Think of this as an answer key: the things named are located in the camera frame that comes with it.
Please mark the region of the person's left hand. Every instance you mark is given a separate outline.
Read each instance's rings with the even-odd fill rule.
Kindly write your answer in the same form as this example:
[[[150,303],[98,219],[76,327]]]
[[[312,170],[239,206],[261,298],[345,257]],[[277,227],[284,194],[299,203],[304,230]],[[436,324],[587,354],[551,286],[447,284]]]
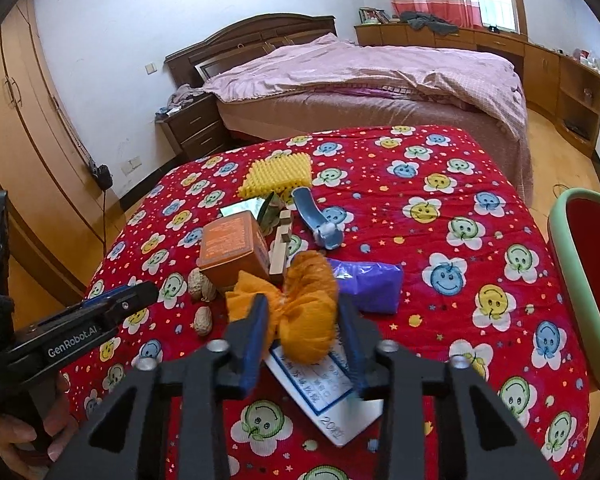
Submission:
[[[22,420],[0,414],[0,457],[14,479],[43,479],[48,462],[56,462],[79,425],[70,413],[67,392],[70,384],[63,374],[56,379],[56,399],[43,420],[44,430],[54,438],[45,451],[47,460],[40,454],[25,450],[26,444],[36,439],[35,430]]]

